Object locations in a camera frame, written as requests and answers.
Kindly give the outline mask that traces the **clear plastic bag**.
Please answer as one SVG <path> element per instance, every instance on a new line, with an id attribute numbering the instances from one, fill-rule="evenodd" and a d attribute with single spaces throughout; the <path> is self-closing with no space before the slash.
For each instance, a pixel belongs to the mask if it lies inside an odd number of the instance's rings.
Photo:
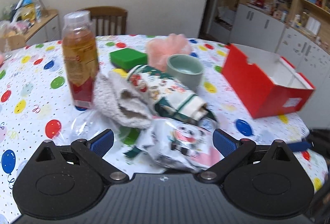
<path id="1" fill-rule="evenodd" d="M 120 125 L 96 110 L 86 110 L 63 125 L 53 141 L 56 145 L 70 145 L 77 139 L 90 140 L 106 129 L 118 135 Z"/>

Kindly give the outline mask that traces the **panda print fabric pouch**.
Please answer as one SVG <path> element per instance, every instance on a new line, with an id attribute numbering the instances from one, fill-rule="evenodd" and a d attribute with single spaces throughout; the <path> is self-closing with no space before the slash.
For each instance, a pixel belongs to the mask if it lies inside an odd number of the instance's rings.
<path id="1" fill-rule="evenodd" d="M 213 144 L 213 133 L 164 117 L 154 118 L 125 155 L 132 159 L 140 153 L 164 168 L 193 173 L 207 170 L 224 158 Z"/>

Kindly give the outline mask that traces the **grey fuzzy sock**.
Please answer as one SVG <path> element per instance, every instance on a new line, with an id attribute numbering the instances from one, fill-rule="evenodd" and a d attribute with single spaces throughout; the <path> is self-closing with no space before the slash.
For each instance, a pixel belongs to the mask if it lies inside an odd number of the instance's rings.
<path id="1" fill-rule="evenodd" d="M 93 107 L 121 126 L 147 129 L 152 113 L 141 94 L 118 73 L 98 72 L 93 88 Z"/>

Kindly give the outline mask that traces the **green sponge block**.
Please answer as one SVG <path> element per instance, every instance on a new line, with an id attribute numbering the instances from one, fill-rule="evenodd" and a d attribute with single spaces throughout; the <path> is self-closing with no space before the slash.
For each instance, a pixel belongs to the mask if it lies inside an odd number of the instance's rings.
<path id="1" fill-rule="evenodd" d="M 145 53 L 131 48 L 124 48 L 109 53 L 110 62 L 113 66 L 130 71 L 138 65 L 148 64 L 148 56 Z"/>

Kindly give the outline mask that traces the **pink mesh bath pouf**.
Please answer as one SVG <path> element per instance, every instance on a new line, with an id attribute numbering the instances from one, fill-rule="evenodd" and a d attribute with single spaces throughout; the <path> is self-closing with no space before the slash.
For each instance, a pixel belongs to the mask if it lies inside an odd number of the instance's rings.
<path id="1" fill-rule="evenodd" d="M 165 38 L 154 38 L 145 47 L 148 65 L 162 72 L 166 71 L 167 59 L 175 54 L 189 55 L 192 52 L 190 42 L 183 34 L 170 34 Z"/>

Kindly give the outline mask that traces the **red cardboard box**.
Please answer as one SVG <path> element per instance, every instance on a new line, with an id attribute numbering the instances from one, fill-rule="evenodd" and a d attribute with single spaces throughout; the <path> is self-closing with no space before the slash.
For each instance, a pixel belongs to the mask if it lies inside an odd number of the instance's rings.
<path id="1" fill-rule="evenodd" d="M 228 44 L 222 75 L 252 118 L 298 112 L 316 89 L 283 56 Z"/>

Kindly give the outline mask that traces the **pale green ceramic mug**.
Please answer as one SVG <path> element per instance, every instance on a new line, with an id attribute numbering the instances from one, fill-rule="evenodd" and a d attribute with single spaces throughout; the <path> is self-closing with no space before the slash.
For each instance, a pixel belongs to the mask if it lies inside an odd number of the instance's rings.
<path id="1" fill-rule="evenodd" d="M 175 54 L 167 59 L 167 73 L 192 91 L 196 91 L 204 75 L 202 63 L 194 56 Z"/>

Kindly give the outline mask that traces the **orange drink bottle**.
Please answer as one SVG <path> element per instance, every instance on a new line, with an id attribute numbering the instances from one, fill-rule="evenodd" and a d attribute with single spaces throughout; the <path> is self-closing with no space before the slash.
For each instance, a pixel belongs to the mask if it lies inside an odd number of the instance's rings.
<path id="1" fill-rule="evenodd" d="M 80 10 L 66 14 L 62 34 L 64 65 L 73 103 L 77 107 L 91 108 L 100 66 L 90 12 Z"/>

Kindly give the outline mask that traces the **wooden side cabinet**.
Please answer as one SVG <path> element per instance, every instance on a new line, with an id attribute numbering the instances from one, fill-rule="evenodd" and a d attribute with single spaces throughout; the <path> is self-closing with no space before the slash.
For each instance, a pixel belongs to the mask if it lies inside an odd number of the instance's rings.
<path id="1" fill-rule="evenodd" d="M 32 39 L 39 31 L 41 31 L 42 43 L 48 40 L 45 26 L 56 18 L 59 13 L 57 9 L 43 10 L 40 22 L 34 23 L 32 27 L 25 32 L 18 28 L 14 28 L 15 24 L 10 21 L 1 21 L 1 52 L 6 50 L 16 50 L 26 47 L 26 43 Z"/>

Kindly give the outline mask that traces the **brown wooden chair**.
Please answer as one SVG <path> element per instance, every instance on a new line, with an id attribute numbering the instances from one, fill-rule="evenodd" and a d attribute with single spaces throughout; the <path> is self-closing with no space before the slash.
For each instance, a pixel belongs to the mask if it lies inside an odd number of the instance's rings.
<path id="1" fill-rule="evenodd" d="M 94 6 L 79 9 L 90 12 L 96 36 L 125 35 L 128 11 L 117 6 Z"/>

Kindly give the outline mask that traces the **white wall cabinet unit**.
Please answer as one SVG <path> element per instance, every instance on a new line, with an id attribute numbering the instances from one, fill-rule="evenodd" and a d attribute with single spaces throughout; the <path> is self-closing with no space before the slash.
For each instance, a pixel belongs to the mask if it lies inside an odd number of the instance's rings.
<path id="1" fill-rule="evenodd" d="M 278 53 L 316 87 L 300 111 L 329 127 L 329 0 L 208 0 L 203 33 L 216 41 Z"/>

